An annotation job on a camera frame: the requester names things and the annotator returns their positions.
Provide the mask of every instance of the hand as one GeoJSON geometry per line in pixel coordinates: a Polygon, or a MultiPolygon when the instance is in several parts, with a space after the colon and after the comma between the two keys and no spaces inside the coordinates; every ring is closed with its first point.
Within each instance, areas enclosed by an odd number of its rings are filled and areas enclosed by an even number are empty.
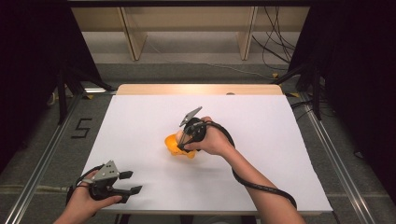
{"type": "MultiPolygon", "coordinates": [[[[93,171],[86,177],[92,178],[97,172],[93,171]]],[[[122,199],[121,196],[112,196],[96,201],[91,198],[88,186],[87,183],[82,182],[80,187],[75,189],[64,212],[55,223],[84,223],[100,209],[117,203],[122,199]]]]}
{"type": "MultiPolygon", "coordinates": [[[[201,120],[204,122],[213,121],[210,117],[204,117],[201,120]]],[[[193,142],[184,146],[186,149],[196,149],[200,148],[212,155],[224,156],[224,154],[233,148],[228,138],[219,129],[207,126],[206,135],[204,140],[201,142],[193,142]]]]}

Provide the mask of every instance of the person's right hand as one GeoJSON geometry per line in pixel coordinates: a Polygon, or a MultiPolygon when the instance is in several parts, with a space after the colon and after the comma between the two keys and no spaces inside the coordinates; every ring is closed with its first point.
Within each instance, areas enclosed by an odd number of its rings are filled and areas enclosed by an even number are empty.
{"type": "MultiPolygon", "coordinates": [[[[204,117],[201,120],[204,122],[213,121],[210,117],[204,117]]],[[[212,126],[207,126],[204,140],[202,140],[201,142],[193,142],[187,144],[186,146],[184,146],[184,148],[200,148],[201,150],[204,150],[211,155],[218,155],[223,157],[227,150],[233,148],[233,145],[231,145],[228,138],[219,129],[212,126]]]]}

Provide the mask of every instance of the white sheet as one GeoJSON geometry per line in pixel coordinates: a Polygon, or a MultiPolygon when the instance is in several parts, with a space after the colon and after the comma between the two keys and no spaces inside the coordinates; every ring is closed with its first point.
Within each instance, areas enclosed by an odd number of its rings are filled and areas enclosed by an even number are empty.
{"type": "Polygon", "coordinates": [[[245,188],[223,158],[198,152],[172,156],[164,139],[181,128],[186,113],[210,116],[233,137],[236,148],[278,188],[291,194],[302,212],[332,208],[313,170],[290,105],[283,95],[113,96],[84,172],[114,160],[134,171],[116,188],[143,185],[126,204],[108,210],[129,213],[243,213],[256,211],[245,188]]]}

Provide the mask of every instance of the forearm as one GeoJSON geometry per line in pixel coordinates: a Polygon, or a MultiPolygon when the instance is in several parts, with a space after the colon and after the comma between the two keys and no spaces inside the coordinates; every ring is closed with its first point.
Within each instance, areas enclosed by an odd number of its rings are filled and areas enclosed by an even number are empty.
{"type": "MultiPolygon", "coordinates": [[[[276,188],[267,177],[253,167],[235,148],[229,147],[224,152],[222,157],[242,179],[254,184],[276,188]]],[[[304,220],[288,199],[257,189],[247,188],[247,192],[256,205],[264,223],[304,223],[304,220]]]]}

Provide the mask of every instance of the floor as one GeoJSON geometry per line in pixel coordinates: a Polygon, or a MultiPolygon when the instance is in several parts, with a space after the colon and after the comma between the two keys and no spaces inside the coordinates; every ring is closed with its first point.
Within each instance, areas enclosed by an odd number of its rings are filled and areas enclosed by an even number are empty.
{"type": "MultiPolygon", "coordinates": [[[[266,34],[254,34],[254,36],[262,44],[267,40],[266,34]]],[[[299,34],[285,33],[283,36],[295,45],[299,34]]],[[[285,70],[282,69],[288,67],[287,63],[272,53],[265,51],[262,54],[262,47],[255,41],[251,44],[248,60],[241,61],[234,33],[149,33],[142,56],[137,62],[132,62],[130,59],[123,33],[84,33],[84,37],[103,80],[111,85],[150,81],[172,83],[175,80],[187,82],[188,80],[183,80],[186,74],[190,76],[187,79],[195,82],[214,80],[214,82],[269,83],[274,76],[284,74],[285,70]]],[[[268,42],[267,48],[286,58],[283,49],[273,41],[268,42]]],[[[285,93],[295,93],[294,85],[297,79],[298,77],[293,77],[283,83],[282,90],[285,93]]],[[[293,105],[309,98],[309,94],[310,91],[303,92],[299,97],[288,97],[288,100],[293,105]]],[[[100,129],[100,120],[106,113],[110,99],[109,94],[97,94],[91,100],[85,97],[77,103],[68,126],[61,134],[62,140],[55,146],[56,152],[49,156],[50,163],[39,179],[38,187],[24,211],[21,223],[51,222],[62,212],[65,191],[61,187],[69,186],[70,180],[76,179],[76,176],[81,174],[80,169],[89,155],[94,137],[100,129]],[[89,137],[73,139],[72,136],[79,135],[75,127],[81,118],[98,121],[91,123],[89,137]]],[[[322,121],[315,119],[309,105],[297,106],[293,111],[312,165],[334,213],[304,216],[305,221],[348,224],[395,223],[395,204],[383,190],[371,168],[364,160],[353,154],[355,150],[353,140],[350,139],[342,122],[338,120],[336,112],[327,104],[325,94],[322,95],[321,101],[322,121]],[[321,138],[319,133],[326,133],[326,136],[321,138]],[[324,142],[330,142],[330,146],[326,146],[324,142]],[[334,165],[333,159],[329,156],[334,151],[341,161],[337,164],[342,164],[344,167],[341,169],[341,174],[339,169],[334,169],[336,164],[334,165]],[[351,180],[351,183],[342,179],[345,174],[347,181],[351,180]],[[346,189],[347,187],[353,187],[352,193],[346,189]],[[363,204],[354,202],[354,199],[361,200],[363,204]],[[360,205],[364,205],[367,209],[359,207],[360,205]]],[[[49,106],[48,111],[37,123],[36,132],[26,140],[26,148],[15,155],[7,169],[0,175],[0,221],[7,220],[8,212],[19,198],[23,186],[28,183],[41,155],[46,153],[52,135],[58,132],[59,111],[56,105],[55,101],[54,105],[49,106]]],[[[114,219],[113,215],[98,213],[90,223],[112,223],[114,219]]],[[[130,220],[130,223],[178,222],[179,218],[175,216],[132,216],[130,220]]]]}

